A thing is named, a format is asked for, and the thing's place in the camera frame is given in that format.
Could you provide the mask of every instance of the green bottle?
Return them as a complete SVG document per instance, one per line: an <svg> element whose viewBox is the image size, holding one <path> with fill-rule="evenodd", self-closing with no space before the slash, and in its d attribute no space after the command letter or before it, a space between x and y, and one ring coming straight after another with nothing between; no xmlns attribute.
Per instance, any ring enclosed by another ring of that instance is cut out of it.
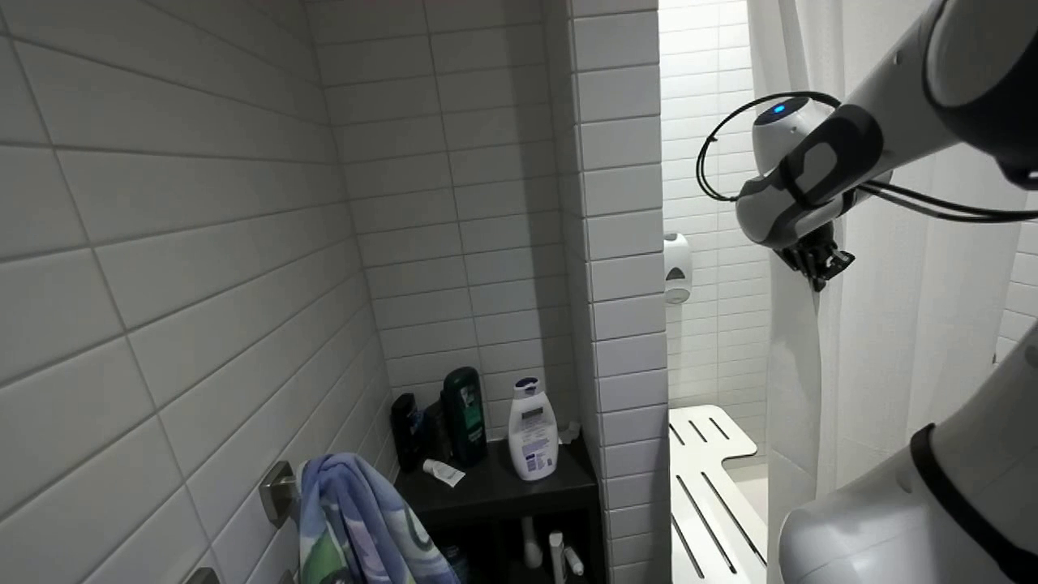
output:
<svg viewBox="0 0 1038 584"><path fill-rule="evenodd" d="M473 468L487 455L480 374L459 367L444 379L441 416L456 468Z"/></svg>

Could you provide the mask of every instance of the white bottle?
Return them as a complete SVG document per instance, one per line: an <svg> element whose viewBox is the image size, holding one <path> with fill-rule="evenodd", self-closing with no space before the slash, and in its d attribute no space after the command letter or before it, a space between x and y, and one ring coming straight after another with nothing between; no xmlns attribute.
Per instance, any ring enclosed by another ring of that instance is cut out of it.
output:
<svg viewBox="0 0 1038 584"><path fill-rule="evenodd" d="M508 411L508 455L521 479L542 479L559 468L559 420L534 375L521 375L515 384Z"/></svg>
<svg viewBox="0 0 1038 584"><path fill-rule="evenodd" d="M551 549L551 581L564 584L564 534L560 532L549 532L549 549Z"/></svg>

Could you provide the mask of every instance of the black bottle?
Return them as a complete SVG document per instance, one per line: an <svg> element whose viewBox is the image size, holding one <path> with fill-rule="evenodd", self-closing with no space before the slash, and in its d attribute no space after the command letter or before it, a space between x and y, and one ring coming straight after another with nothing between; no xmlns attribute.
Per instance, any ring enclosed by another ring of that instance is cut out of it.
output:
<svg viewBox="0 0 1038 584"><path fill-rule="evenodd" d="M420 451L420 411L414 391L403 391L388 410L391 443L399 469L418 469Z"/></svg>
<svg viewBox="0 0 1038 584"><path fill-rule="evenodd" d="M456 468L473 468L487 455L480 374L459 367L444 379L441 416Z"/></svg>

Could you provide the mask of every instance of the black cable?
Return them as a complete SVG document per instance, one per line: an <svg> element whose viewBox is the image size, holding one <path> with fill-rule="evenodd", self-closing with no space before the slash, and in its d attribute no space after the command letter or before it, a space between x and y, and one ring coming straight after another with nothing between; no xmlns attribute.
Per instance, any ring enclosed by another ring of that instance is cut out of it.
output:
<svg viewBox="0 0 1038 584"><path fill-rule="evenodd" d="M717 133L720 133L734 115L740 115L742 110L760 108L760 105L764 105L764 101L789 101L789 98L805 98L805 101L821 101L821 105L828 105L828 108L839 108L836 98L821 93L821 89L777 89L777 93L763 93L763 98L756 98L756 101L740 105L734 112L725 112L725 115L708 133L700 153L694 154L694 182L700 183L700 190L703 190L708 198L714 198L714 201L740 201L740 193L720 193L720 190L709 183L709 177L708 177L708 153L709 153L709 147L717 142Z"/></svg>
<svg viewBox="0 0 1038 584"><path fill-rule="evenodd" d="M1003 216L1003 219L1034 219L1038 216L1038 209L958 205L958 201L932 198L932 193L922 193L914 189L892 183L892 182L865 182L865 183L896 190L896 193L912 198L912 201L923 201L923 205L942 208L942 209L959 209L959 214Z"/></svg>
<svg viewBox="0 0 1038 584"><path fill-rule="evenodd" d="M914 214L928 214L928 216L936 216L936 219L954 219L954 224L1017 224L1017 219L1038 216L1038 214L1022 214L1022 216L954 214L954 209L936 209L940 205L936 205L936 208L923 208L923 205L919 205L919 201L912 201L912 198L899 198L899 193L882 190L882 189L873 189L873 183L860 183L860 189L870 190L870 193L875 193L875 198L882 198L882 201L888 201L888 205L907 208L907 209L914 209Z"/></svg>

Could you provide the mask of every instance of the shelf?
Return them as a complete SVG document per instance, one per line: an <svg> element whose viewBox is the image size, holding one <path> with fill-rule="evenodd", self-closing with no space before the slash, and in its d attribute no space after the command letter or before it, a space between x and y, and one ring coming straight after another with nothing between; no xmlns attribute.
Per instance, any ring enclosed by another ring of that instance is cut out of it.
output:
<svg viewBox="0 0 1038 584"><path fill-rule="evenodd" d="M582 441L559 448L559 469L534 483L519 479L504 441L489 441L487 457L464 472L453 490L420 469L399 472L394 490L423 523L453 524L595 505L595 479Z"/></svg>

